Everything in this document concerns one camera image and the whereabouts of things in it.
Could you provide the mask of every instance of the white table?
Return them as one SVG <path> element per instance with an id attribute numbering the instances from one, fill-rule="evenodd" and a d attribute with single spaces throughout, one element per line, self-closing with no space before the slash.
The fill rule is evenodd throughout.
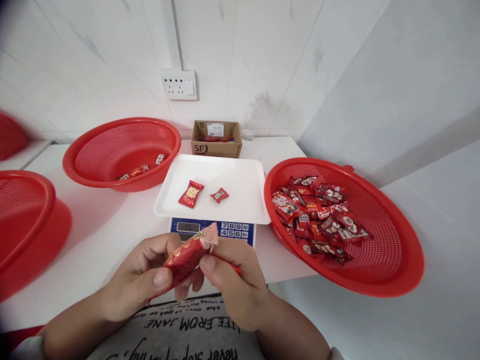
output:
<path id="1" fill-rule="evenodd" d="M 26 148 L 0 161 L 0 170 L 23 170 L 52 144 L 52 140 L 31 140 Z"/>
<path id="2" fill-rule="evenodd" d="M 157 217 L 153 212 L 161 185 L 132 193 L 79 185 L 62 169 L 68 147 L 51 145 L 26 168 L 53 182 L 58 198 L 71 210 L 73 224 L 65 247 L 53 264 L 0 304 L 5 332 L 46 324 L 107 284 L 142 239 L 170 231 L 169 218 Z M 180 153 L 192 153 L 190 140 L 182 140 Z M 241 158 L 259 160 L 266 174 L 282 160 L 304 156 L 291 137 L 255 138 L 241 150 Z M 280 244 L 268 225 L 257 226 L 255 250 L 267 283 L 316 274 Z M 193 295 L 217 292 L 205 279 L 201 291 Z M 155 302 L 174 299 L 174 292 L 170 291 Z"/>

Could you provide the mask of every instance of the white tile wall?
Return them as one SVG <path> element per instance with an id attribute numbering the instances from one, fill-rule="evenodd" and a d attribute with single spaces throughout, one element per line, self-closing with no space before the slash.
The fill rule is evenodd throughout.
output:
<path id="1" fill-rule="evenodd" d="M 174 0 L 184 69 L 199 101 L 167 101 L 158 0 L 17 0 L 3 13 L 0 108 L 61 142 L 115 119 L 243 122 L 298 139 L 388 0 Z"/>

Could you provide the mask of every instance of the pile of wrapped candies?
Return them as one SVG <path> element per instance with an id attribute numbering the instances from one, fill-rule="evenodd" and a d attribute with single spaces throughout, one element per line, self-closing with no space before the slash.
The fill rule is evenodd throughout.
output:
<path id="1" fill-rule="evenodd" d="M 155 166 L 160 165 L 162 163 L 162 161 L 166 158 L 167 157 L 166 157 L 165 154 L 158 154 L 154 165 Z M 126 180 L 126 179 L 129 179 L 129 178 L 134 178 L 138 175 L 145 174 L 149 170 L 150 170 L 150 166 L 148 164 L 145 164 L 145 165 L 142 165 L 140 167 L 137 167 L 130 174 L 126 173 L 125 175 L 117 176 L 115 179 L 117 181 L 121 181 L 121 180 Z"/>
<path id="2" fill-rule="evenodd" d="M 275 211 L 288 234 L 318 262 L 326 256 L 340 265 L 353 259 L 345 247 L 373 240 L 349 209 L 348 195 L 331 183 L 313 185 L 316 176 L 291 176 L 286 187 L 271 194 Z"/>

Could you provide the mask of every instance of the electrical outlet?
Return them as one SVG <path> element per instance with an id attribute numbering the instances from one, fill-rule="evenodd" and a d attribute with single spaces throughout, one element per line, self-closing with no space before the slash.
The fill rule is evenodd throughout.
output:
<path id="1" fill-rule="evenodd" d="M 164 69 L 161 72 L 161 82 L 169 100 L 198 100 L 193 70 Z"/>

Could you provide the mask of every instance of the fingernail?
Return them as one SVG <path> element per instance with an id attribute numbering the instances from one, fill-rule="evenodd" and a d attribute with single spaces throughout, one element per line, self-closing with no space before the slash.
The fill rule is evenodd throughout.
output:
<path id="1" fill-rule="evenodd" d="M 180 297 L 180 299 L 179 299 L 180 303 L 183 304 L 183 303 L 185 302 L 185 300 L 187 300 L 187 297 L 188 297 L 188 296 L 189 296 L 189 287 L 188 287 L 188 286 L 182 286 L 182 287 L 180 288 L 180 295 L 179 295 L 179 297 Z"/>
<path id="2" fill-rule="evenodd" d="M 155 274 L 155 277 L 153 278 L 153 283 L 158 287 L 164 287 L 167 284 L 168 279 L 169 274 L 167 269 L 165 267 L 161 267 Z"/>
<path id="3" fill-rule="evenodd" d="M 215 259 L 210 255 L 205 255 L 200 259 L 201 266 L 208 272 L 211 272 L 215 266 Z"/>

